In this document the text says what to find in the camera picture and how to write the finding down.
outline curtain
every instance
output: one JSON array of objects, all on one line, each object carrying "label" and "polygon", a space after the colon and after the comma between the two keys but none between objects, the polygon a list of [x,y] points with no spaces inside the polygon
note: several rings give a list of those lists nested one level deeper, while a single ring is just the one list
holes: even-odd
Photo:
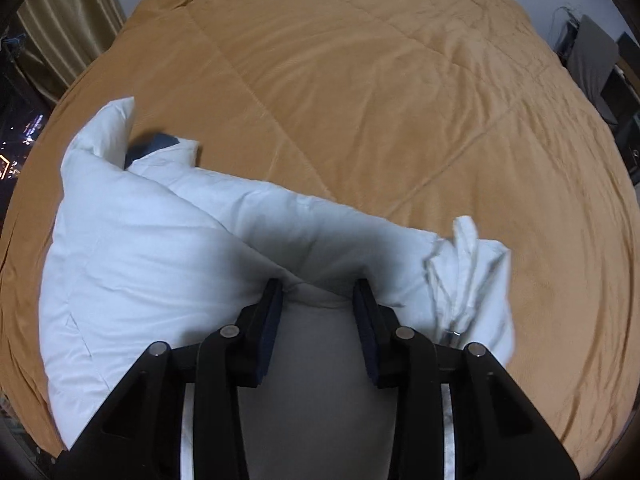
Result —
[{"label": "curtain", "polygon": [[25,0],[17,17],[27,34],[20,69],[52,105],[124,23],[118,0]]}]

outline pillow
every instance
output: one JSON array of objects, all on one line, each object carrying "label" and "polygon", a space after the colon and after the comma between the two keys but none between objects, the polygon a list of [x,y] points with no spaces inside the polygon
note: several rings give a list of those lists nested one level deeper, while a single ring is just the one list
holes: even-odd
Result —
[{"label": "pillow", "polygon": [[[270,373],[239,394],[252,478],[377,478],[388,469],[395,393],[366,375],[351,313],[357,278],[432,340],[455,330],[459,346],[477,340],[504,364],[510,357],[509,251],[479,240],[469,218],[444,240],[194,168],[197,146],[183,139],[124,171],[132,112],[132,99],[104,107],[62,164],[40,347],[67,446],[151,342],[202,341],[255,303],[269,278],[285,289]],[[183,479],[193,475],[192,402],[189,389]]]}]

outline bed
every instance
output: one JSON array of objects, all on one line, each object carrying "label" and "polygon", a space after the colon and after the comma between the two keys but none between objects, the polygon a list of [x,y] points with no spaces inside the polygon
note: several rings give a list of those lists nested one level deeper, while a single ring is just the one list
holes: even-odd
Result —
[{"label": "bed", "polygon": [[106,102],[203,168],[513,251],[508,370],[583,476],[640,381],[640,213],[606,124],[512,0],[145,0],[56,107],[0,239],[0,388],[38,444],[38,294],[60,162]]}]

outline blue fabric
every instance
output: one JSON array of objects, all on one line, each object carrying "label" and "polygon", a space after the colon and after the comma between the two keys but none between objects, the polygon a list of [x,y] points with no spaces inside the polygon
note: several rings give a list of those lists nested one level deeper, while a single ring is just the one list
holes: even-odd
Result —
[{"label": "blue fabric", "polygon": [[149,153],[168,148],[178,144],[179,141],[176,137],[164,134],[162,132],[154,135],[154,138],[146,144],[139,144],[137,146],[131,146],[127,151],[127,155],[124,158],[124,169],[126,170],[134,160],[148,155]]}]

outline cable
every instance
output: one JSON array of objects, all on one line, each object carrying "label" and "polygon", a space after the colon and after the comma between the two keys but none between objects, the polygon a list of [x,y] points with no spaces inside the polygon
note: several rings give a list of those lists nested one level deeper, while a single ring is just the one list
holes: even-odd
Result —
[{"label": "cable", "polygon": [[567,6],[558,7],[556,10],[554,10],[554,13],[552,14],[551,26],[549,27],[549,32],[546,34],[546,42],[549,45],[551,45],[549,39],[551,37],[551,33],[553,32],[554,25],[556,23],[556,14],[558,13],[558,10],[564,10],[567,13],[567,15],[569,16],[569,21],[572,22],[572,25],[574,25],[575,27],[577,27],[577,25],[580,23],[580,20],[578,20],[578,18],[575,17],[573,9],[571,9],[571,8],[569,8]]}]

